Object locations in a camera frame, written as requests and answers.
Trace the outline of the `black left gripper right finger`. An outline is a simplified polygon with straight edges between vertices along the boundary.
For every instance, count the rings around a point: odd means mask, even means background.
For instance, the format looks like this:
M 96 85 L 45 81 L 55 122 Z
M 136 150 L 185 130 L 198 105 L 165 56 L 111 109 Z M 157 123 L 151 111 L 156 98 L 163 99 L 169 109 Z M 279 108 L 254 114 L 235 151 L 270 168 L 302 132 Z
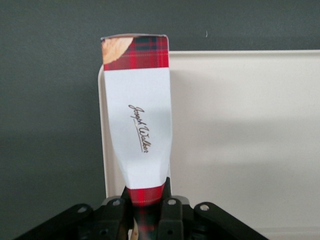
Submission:
M 158 240 L 187 240 L 183 206 L 190 206 L 185 196 L 172 195 L 171 178 L 167 177 L 161 198 L 160 218 L 157 226 Z

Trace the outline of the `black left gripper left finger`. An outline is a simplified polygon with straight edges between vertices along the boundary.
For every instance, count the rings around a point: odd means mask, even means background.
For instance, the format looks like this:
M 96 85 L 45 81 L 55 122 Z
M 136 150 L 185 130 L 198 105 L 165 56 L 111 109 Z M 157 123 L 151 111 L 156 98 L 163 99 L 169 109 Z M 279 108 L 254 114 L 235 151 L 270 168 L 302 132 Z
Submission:
M 103 228 L 99 231 L 106 240 L 130 240 L 134 228 L 133 205 L 128 189 L 121 195 L 107 197 L 99 210 Z

